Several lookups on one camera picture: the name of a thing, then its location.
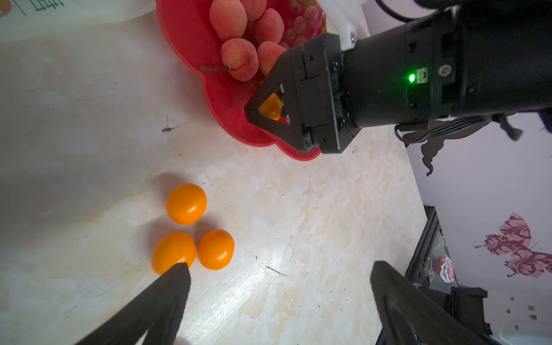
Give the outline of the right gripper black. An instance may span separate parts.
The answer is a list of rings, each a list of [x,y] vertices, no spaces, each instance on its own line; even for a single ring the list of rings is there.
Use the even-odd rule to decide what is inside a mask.
[[[299,152],[340,153],[364,127],[419,127],[448,117],[451,105],[441,92],[446,80],[454,80],[454,27],[447,10],[347,51],[334,34],[313,38],[279,57],[245,105],[247,121]],[[273,93],[289,124],[258,112]]]

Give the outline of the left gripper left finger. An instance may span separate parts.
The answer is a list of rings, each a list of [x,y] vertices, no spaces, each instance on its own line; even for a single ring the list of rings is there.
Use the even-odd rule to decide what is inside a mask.
[[[79,344],[173,344],[191,289],[185,263],[177,263]]]

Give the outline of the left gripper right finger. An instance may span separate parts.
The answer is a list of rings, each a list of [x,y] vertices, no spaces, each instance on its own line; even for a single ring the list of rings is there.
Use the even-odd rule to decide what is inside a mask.
[[[388,344],[485,344],[385,261],[370,284]]]

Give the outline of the orange fake fruit top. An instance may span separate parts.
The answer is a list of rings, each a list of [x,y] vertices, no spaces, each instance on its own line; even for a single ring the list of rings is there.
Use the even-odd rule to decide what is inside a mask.
[[[282,111],[283,104],[276,93],[268,97],[258,108],[258,112],[261,116],[277,122],[282,116]]]

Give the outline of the pink fake peach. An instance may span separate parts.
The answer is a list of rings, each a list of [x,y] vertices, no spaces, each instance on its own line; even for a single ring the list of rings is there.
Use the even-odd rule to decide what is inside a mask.
[[[266,9],[254,24],[254,38],[259,45],[265,42],[279,43],[285,31],[280,14],[274,9]]]
[[[273,69],[274,64],[286,49],[272,41],[265,41],[257,49],[259,68],[264,76],[267,76]]]
[[[234,38],[221,46],[222,68],[200,67],[201,73],[226,71],[234,79],[246,82],[252,79],[259,69],[257,50],[248,40]]]
[[[265,12],[267,8],[267,0],[240,0],[246,14],[247,21],[257,21]]]
[[[247,13],[240,0],[214,0],[209,19],[223,42],[241,38],[247,27]]]

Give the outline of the orange fake fruit cluster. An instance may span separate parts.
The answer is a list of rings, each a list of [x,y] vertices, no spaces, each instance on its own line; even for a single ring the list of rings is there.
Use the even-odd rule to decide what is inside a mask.
[[[185,233],[175,232],[163,237],[152,252],[152,269],[163,275],[172,266],[186,263],[189,267],[196,259],[196,244],[192,237]]]
[[[208,270],[222,270],[234,255],[234,238],[228,231],[215,229],[207,232],[198,246],[198,258]]]

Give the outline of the purple fake grape bunch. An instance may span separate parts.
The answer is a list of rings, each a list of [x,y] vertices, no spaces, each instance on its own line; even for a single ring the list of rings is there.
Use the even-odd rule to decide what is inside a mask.
[[[289,10],[284,16],[285,31],[280,45],[286,49],[299,46],[327,32],[327,18],[316,0],[289,1]]]

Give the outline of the red flower-shaped fruit bowl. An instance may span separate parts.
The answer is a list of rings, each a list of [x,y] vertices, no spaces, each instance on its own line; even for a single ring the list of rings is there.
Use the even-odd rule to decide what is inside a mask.
[[[229,72],[205,72],[200,68],[221,68],[220,40],[209,20],[210,1],[158,1],[160,28],[175,54],[201,77],[206,103],[218,125],[231,137],[252,147],[277,146],[299,161],[316,159],[321,151],[299,152],[272,134],[250,124],[244,107],[263,82],[258,72],[250,81],[238,81]]]

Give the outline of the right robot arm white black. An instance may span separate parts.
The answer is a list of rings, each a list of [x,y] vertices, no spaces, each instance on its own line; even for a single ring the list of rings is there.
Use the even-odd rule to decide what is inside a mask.
[[[299,152],[336,154],[392,125],[417,144],[536,112],[551,127],[550,1],[425,1],[427,17],[367,38],[323,33],[284,52],[244,108]]]

